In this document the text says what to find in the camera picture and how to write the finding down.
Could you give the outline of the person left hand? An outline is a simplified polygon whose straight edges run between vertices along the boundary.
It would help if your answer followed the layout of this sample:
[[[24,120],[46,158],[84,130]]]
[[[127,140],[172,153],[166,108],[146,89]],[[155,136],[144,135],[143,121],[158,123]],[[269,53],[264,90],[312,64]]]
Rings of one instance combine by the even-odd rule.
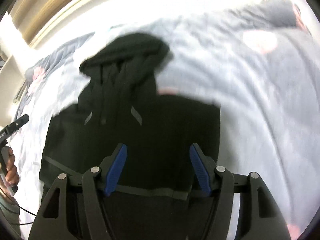
[[[17,167],[15,165],[15,156],[12,148],[8,148],[8,161],[6,165],[7,175],[5,176],[6,181],[10,185],[17,185],[20,181],[20,177],[17,172]]]

